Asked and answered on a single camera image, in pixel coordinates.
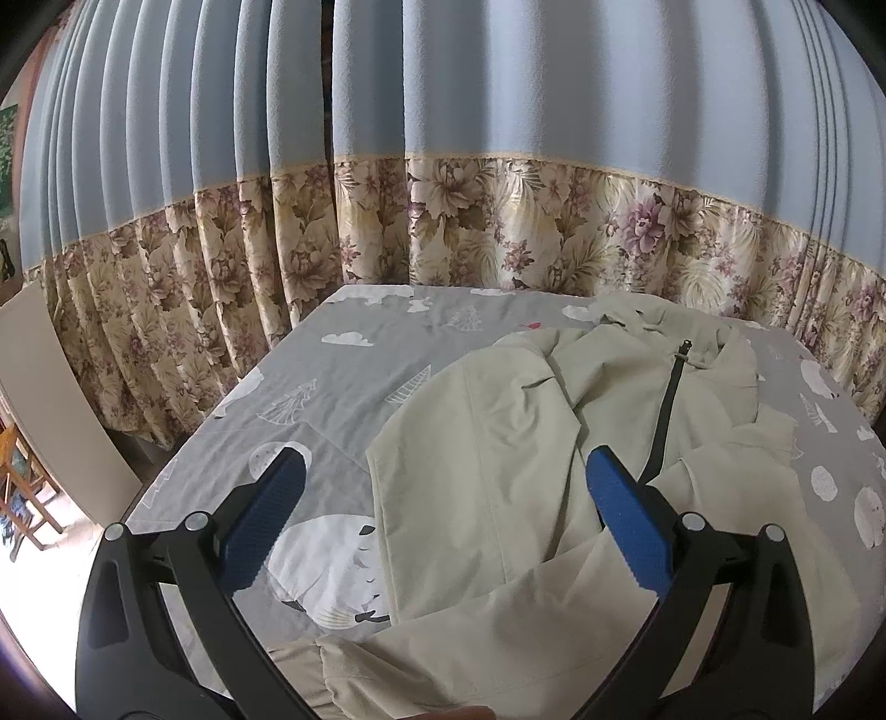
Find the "curtain fold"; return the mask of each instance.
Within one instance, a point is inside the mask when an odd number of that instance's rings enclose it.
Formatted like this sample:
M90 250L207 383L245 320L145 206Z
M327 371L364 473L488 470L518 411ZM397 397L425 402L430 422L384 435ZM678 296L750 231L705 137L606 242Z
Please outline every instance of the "curtain fold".
M654 293L886 400L886 98L812 0L338 0L349 282Z
M106 427L171 447L341 284L320 31L310 0L79 0L55 38L23 261Z

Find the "wooden chair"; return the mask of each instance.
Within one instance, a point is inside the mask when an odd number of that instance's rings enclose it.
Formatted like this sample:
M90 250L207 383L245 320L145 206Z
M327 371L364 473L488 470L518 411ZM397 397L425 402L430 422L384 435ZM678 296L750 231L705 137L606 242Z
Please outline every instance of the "wooden chair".
M24 470L20 472L22 460L24 461ZM49 483L49 486L55 490L56 495L61 491L58 484L43 469L40 460L37 459L36 454L31 450L30 445L27 444L27 440L19 432L19 429L14 424L10 425L0 433L0 511L4 512L19 532L27 536L39 550L45 550L46 545L37 540L34 537L34 533L44 523L48 522L57 533L60 534L62 532L61 525L50 515L45 503L37 499L37 493L40 492L45 482ZM9 503L12 500L12 493L16 489L43 516L35 525L27 526L12 511Z

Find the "blue gripper pad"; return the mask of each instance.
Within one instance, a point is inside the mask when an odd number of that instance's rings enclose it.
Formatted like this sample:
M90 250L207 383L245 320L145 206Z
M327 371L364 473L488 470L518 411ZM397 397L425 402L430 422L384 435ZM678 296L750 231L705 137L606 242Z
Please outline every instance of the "blue gripper pad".
M658 597L667 594L672 582L671 543L643 505L641 493L646 488L637 485L606 446L587 456L585 479L637 583Z
M306 478L301 453L283 448L255 482L252 501L237 517L220 549L219 585L223 591L233 594L253 584L305 492Z

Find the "green picture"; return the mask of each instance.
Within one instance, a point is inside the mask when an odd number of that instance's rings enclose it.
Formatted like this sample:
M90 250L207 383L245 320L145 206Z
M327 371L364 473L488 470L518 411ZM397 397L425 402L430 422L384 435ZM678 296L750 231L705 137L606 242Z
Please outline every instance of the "green picture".
M0 110L0 217L12 212L12 142L19 106Z

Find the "light green jacket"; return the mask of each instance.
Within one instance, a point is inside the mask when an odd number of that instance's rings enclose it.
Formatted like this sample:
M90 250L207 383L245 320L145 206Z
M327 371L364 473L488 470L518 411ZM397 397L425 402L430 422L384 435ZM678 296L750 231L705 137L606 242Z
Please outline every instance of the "light green jacket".
M792 418L759 404L757 361L727 321L647 295L593 306L592 330L537 330L427 382L367 451L392 627L274 653L326 717L387 720L489 705L567 720L655 604L601 530L584 460L609 445L634 477L649 455L674 353L692 340L664 470L678 513L788 534L812 619L817 686L834 681L858 603L806 516ZM717 589L671 689L694 675L725 599Z

